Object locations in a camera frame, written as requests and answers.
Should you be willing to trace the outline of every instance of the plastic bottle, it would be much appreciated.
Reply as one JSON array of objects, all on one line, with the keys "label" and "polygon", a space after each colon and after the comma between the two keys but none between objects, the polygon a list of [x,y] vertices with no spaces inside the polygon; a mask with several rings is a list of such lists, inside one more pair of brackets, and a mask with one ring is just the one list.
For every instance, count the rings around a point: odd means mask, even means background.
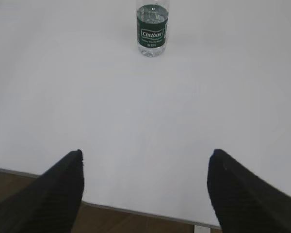
[{"label": "plastic bottle", "polygon": [[170,0],[137,0],[137,38],[140,53],[161,55],[166,48]]}]

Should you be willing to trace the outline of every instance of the bottle label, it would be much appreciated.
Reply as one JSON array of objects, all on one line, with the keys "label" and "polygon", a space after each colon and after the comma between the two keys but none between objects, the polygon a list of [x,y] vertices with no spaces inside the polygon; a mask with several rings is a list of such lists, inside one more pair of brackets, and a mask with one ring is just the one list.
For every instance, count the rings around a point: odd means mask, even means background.
[{"label": "bottle label", "polygon": [[138,42],[146,48],[158,48],[165,44],[167,36],[167,21],[152,24],[142,22],[137,17]]}]

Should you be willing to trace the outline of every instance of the wooden floor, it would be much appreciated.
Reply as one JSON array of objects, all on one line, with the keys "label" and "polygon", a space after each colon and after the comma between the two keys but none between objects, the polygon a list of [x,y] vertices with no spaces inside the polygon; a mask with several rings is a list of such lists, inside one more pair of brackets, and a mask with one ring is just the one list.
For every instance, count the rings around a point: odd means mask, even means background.
[{"label": "wooden floor", "polygon": [[[35,178],[0,172],[0,202]],[[72,233],[193,233],[194,226],[153,217],[96,208],[82,203]]]}]

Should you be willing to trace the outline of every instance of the table surface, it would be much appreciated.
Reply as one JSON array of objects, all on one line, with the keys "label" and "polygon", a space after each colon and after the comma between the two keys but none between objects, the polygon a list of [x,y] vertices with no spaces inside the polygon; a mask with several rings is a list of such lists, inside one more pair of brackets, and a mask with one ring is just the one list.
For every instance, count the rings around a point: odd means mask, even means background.
[{"label": "table surface", "polygon": [[218,225],[215,148],[291,195],[291,0],[172,1],[164,55],[133,0],[0,0],[0,168],[84,153],[87,202]]}]

